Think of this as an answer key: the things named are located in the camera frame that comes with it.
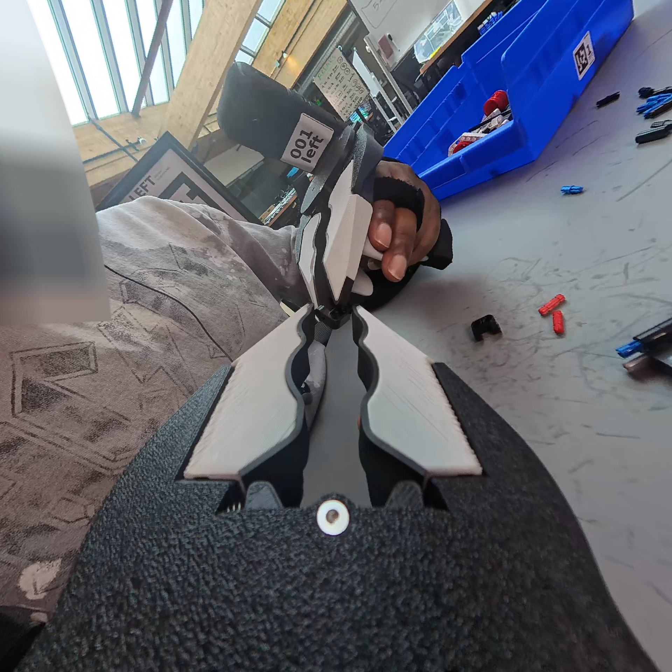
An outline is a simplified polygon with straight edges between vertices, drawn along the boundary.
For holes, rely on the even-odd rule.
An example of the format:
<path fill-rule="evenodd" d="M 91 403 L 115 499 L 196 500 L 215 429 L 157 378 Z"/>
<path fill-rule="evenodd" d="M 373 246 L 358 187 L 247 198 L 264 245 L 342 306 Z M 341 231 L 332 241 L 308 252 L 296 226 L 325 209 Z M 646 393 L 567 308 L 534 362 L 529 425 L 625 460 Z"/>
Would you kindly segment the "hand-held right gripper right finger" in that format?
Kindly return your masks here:
<path fill-rule="evenodd" d="M 353 311 L 353 338 L 365 388 L 359 460 L 371 505 L 383 508 L 399 484 L 425 501 L 435 479 L 481 477 L 483 466 L 441 382 L 447 367 L 362 307 Z"/>

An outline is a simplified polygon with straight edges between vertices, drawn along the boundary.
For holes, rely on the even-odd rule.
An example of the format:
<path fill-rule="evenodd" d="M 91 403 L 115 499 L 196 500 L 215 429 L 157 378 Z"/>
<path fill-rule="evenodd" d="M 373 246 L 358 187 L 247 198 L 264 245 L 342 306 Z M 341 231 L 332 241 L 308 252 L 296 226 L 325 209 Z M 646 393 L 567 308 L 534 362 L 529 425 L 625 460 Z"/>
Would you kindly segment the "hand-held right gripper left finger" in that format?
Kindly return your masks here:
<path fill-rule="evenodd" d="M 188 452 L 186 481 L 236 483 L 244 497 L 267 482 L 284 507 L 300 506 L 308 459 L 301 388 L 314 333 L 306 304 L 232 363 Z"/>

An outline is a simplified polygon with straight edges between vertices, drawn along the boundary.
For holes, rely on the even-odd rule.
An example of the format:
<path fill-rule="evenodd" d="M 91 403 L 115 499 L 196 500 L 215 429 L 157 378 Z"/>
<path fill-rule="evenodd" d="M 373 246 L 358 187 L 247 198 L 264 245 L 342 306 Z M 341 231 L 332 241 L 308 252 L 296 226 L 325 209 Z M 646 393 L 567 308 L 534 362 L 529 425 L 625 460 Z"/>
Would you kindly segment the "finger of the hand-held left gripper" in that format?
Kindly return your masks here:
<path fill-rule="evenodd" d="M 330 218 L 330 214 L 315 214 L 301 220 L 298 269 L 314 306 L 335 304 L 331 259 L 327 254 Z"/>
<path fill-rule="evenodd" d="M 329 223 L 323 266 L 337 304 L 347 303 L 346 282 L 356 279 L 372 217 L 372 204 L 354 192 L 355 162 L 350 160 L 329 197 Z"/>

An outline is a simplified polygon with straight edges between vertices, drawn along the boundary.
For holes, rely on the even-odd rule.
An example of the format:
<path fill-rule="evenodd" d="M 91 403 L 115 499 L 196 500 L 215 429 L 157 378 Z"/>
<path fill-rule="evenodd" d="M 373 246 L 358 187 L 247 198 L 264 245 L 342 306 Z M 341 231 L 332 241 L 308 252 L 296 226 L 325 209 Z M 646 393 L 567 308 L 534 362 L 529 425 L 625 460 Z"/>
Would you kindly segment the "toy brick chassis model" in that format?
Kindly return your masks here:
<path fill-rule="evenodd" d="M 671 375 L 671 318 L 641 332 L 616 349 L 632 377 Z"/>

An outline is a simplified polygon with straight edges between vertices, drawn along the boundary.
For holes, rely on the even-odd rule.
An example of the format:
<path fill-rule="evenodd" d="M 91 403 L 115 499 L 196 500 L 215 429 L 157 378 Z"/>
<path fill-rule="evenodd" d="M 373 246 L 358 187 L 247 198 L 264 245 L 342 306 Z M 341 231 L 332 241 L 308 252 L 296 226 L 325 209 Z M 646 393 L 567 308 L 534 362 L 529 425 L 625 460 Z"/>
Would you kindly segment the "person's left forearm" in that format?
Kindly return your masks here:
<path fill-rule="evenodd" d="M 152 203 L 187 243 L 206 248 L 231 295 L 272 312 L 280 311 L 280 303 L 294 308 L 315 303 L 295 255 L 298 227 L 274 230 L 233 220 L 208 206 L 159 199 Z"/>

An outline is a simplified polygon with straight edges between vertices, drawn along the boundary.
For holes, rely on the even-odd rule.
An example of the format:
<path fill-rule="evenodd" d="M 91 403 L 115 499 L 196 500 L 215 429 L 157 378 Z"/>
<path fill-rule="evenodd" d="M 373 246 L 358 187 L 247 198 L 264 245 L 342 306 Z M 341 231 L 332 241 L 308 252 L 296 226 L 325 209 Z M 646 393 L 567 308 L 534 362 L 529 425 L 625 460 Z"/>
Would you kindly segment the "grey desk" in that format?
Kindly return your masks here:
<path fill-rule="evenodd" d="M 447 199 L 454 263 L 377 317 L 533 448 L 643 647 L 671 670 L 671 377 L 615 350 L 671 317 L 671 138 L 637 146 L 638 89 L 671 84 L 671 2 L 634 20 L 533 163 Z M 564 196 L 562 186 L 584 187 Z M 566 333 L 539 307 L 557 294 Z M 475 342 L 492 314 L 500 335 Z"/>

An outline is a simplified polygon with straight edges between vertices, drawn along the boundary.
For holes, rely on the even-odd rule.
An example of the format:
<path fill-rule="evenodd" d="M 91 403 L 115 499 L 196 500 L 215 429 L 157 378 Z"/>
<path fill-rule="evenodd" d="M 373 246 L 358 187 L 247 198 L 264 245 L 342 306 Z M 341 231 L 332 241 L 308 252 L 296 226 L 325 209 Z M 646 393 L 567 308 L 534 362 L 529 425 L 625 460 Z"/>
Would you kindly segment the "person's left hand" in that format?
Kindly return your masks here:
<path fill-rule="evenodd" d="M 381 269 L 384 277 L 401 281 L 412 265 L 423 260 L 440 234 L 441 207 L 437 198 L 407 164 L 381 161 L 376 167 L 377 177 L 404 181 L 424 194 L 424 213 L 418 229 L 415 215 L 407 209 L 395 208 L 389 200 L 377 200 L 372 205 L 368 229 L 371 245 L 382 253 Z"/>

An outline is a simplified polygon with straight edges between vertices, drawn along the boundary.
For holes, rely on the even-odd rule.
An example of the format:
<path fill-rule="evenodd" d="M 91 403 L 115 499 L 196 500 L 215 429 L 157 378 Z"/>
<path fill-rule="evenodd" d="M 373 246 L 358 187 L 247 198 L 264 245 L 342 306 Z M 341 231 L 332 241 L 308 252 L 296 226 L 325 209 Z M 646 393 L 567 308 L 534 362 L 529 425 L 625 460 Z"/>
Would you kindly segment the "white chart poster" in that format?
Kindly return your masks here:
<path fill-rule="evenodd" d="M 327 57 L 313 83 L 343 121 L 348 121 L 370 96 L 359 73 L 338 47 Z"/>

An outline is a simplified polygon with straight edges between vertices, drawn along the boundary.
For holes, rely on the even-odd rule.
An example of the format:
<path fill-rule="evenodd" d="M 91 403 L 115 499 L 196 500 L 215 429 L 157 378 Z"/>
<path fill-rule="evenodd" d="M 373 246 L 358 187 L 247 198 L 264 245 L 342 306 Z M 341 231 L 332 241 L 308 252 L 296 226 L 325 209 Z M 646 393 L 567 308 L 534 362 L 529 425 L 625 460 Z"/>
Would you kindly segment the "black framed marker sign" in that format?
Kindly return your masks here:
<path fill-rule="evenodd" d="M 248 223 L 262 224 L 243 202 L 169 132 L 165 132 L 96 206 L 101 212 L 144 196 L 201 204 Z"/>

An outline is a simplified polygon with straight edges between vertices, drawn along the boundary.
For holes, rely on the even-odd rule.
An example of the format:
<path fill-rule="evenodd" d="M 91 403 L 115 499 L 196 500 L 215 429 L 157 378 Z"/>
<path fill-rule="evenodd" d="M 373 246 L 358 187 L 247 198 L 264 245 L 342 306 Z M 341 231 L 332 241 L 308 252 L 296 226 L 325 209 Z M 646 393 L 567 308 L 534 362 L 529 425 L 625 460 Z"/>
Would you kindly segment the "person's grey patterned shirt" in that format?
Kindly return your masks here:
<path fill-rule="evenodd" d="M 287 318 L 231 295 L 154 199 L 97 214 L 108 320 L 1 328 L 1 628 L 49 620 L 130 460 Z"/>

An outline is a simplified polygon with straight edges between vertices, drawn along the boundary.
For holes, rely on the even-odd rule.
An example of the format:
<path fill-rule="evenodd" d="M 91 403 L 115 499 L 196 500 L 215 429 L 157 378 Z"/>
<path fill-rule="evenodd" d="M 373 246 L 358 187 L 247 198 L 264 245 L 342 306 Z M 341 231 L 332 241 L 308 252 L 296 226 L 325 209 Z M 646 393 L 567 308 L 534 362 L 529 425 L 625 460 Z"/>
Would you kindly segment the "red white assembled parts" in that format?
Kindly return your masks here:
<path fill-rule="evenodd" d="M 460 152 L 480 139 L 493 133 L 513 120 L 509 97 L 506 91 L 495 91 L 483 105 L 482 120 L 470 130 L 463 132 L 450 145 L 448 156 Z"/>

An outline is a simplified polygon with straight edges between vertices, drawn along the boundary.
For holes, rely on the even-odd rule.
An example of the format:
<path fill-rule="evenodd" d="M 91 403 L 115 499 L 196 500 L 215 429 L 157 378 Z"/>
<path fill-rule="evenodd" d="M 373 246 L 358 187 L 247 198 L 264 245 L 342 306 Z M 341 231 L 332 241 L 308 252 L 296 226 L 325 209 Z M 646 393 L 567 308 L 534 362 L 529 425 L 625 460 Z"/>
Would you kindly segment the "blue plastic bin with tag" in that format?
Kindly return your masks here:
<path fill-rule="evenodd" d="M 520 1 L 462 55 L 384 148 L 439 200 L 535 161 L 634 17 L 632 1 Z M 498 90 L 512 121 L 449 155 Z"/>

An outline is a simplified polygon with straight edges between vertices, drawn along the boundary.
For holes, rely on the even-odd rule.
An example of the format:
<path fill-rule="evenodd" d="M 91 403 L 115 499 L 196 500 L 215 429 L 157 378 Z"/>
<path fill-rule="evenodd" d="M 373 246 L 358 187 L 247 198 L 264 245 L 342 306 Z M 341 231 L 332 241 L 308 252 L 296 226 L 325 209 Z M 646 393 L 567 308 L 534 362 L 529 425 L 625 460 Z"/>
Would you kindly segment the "pile of blue black pins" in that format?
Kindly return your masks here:
<path fill-rule="evenodd" d="M 638 98 L 642 101 L 636 108 L 636 114 L 642 119 L 652 121 L 649 128 L 637 133 L 634 138 L 636 145 L 666 139 L 671 136 L 671 86 L 659 89 L 642 87 L 638 90 Z"/>

